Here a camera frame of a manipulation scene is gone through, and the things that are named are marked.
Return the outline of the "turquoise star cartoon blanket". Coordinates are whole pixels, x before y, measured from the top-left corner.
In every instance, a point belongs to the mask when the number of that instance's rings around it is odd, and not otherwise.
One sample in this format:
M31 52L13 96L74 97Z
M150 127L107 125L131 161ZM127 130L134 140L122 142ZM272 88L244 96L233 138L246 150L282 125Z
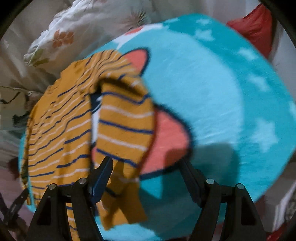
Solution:
M193 14L129 31L83 59L136 49L149 53L141 78L154 105L154 137L139 173L147 218L105 230L96 211L103 237L190 235L201 210L177 168L183 158L259 200L295 151L295 103L265 57L229 27Z

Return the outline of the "white crane print pillow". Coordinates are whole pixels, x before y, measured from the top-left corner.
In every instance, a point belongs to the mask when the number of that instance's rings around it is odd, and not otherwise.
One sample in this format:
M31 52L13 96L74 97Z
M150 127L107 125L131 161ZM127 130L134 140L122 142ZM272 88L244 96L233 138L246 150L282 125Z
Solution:
M43 93L1 86L1 130L24 129L31 110Z

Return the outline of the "white floral pillow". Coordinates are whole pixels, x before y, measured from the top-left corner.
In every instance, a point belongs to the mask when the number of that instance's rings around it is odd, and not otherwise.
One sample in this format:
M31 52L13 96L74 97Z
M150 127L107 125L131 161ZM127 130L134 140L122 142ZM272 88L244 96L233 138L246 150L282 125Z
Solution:
M28 66L56 75L83 53L151 23L154 16L152 1L74 1L54 16L23 58Z

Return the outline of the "orange striped knit sweater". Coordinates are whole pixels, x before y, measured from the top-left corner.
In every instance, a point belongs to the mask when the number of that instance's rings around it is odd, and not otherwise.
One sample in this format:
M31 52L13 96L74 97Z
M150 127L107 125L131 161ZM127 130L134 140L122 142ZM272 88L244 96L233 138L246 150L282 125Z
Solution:
M33 107L21 165L29 205L46 188L68 186L113 159L112 175L96 204L105 230L143 222L139 173L154 137L154 105L141 75L146 49L95 53L71 63Z

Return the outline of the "red cloth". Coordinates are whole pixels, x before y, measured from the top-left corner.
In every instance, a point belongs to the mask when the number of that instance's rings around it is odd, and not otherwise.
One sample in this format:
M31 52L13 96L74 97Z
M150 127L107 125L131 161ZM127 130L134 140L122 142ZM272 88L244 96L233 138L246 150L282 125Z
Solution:
M228 21L226 25L247 39L265 58L269 57L276 19L264 4L259 4L243 18Z

